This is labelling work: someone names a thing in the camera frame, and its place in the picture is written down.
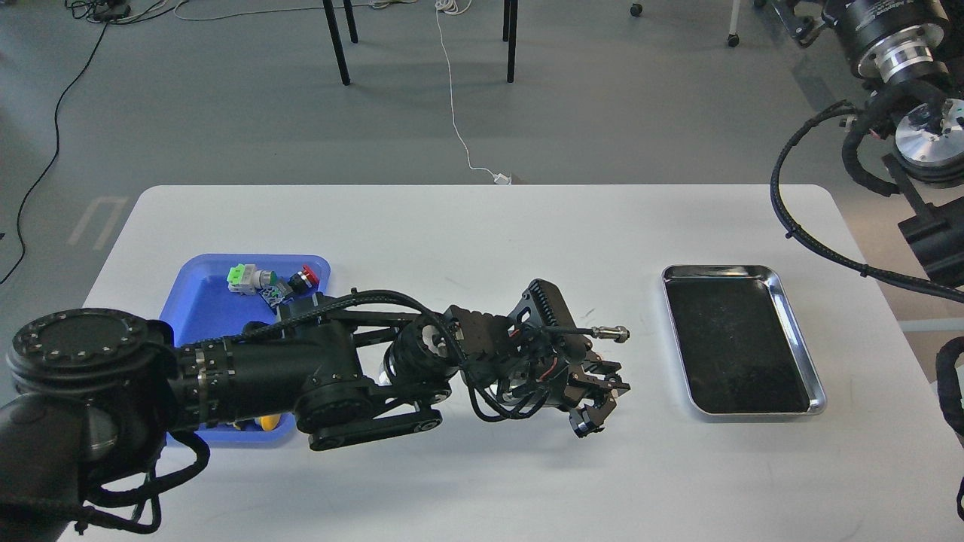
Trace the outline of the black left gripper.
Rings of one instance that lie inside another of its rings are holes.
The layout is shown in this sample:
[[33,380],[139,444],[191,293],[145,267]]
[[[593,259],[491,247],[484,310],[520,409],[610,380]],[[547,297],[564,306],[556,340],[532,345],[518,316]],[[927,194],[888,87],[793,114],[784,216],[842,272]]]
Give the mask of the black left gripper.
[[631,390],[622,364],[592,351],[595,330],[513,330],[515,348],[497,379],[497,404],[505,415],[533,415],[543,408],[569,413],[578,438],[603,431],[617,399]]

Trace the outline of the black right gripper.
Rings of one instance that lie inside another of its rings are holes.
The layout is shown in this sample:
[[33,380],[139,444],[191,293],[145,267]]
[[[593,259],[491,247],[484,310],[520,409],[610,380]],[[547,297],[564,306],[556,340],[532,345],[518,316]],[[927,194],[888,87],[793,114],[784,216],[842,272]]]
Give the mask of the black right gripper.
[[[798,14],[799,4],[816,14]],[[782,24],[799,47],[809,47],[827,26],[850,71],[864,80],[910,80],[945,72],[935,58],[950,37],[940,1],[784,1]]]

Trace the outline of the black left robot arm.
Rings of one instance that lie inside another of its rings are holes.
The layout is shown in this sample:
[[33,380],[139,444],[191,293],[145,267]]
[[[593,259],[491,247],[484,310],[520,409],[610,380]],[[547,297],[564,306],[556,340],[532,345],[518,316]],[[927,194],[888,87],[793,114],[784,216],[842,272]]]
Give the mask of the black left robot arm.
[[534,280],[510,315],[434,312],[396,291],[314,293],[275,323],[176,346],[172,326],[116,309],[49,313],[6,354],[17,397],[2,408],[2,539],[55,541],[90,525],[152,533],[160,495],[202,473],[200,430],[290,413],[312,450],[416,434],[460,376],[486,422],[568,413],[602,431],[629,385],[556,285]]

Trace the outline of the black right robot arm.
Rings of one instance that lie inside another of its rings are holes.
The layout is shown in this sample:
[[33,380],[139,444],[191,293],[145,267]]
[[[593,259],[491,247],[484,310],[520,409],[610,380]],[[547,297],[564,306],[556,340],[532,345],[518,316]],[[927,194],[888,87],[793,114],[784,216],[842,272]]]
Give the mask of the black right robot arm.
[[[795,2],[773,7],[801,47],[824,29],[837,37],[854,77],[870,93],[863,106],[835,102],[782,146],[769,196],[785,236],[836,264],[903,291],[962,302],[962,200],[926,202],[918,184],[962,184],[962,4],[940,1],[822,1],[815,27],[795,27]],[[902,195],[913,210],[898,228],[923,268],[922,278],[851,260],[819,242],[792,217],[780,191],[782,165],[823,121],[841,119],[843,167],[861,187]]]

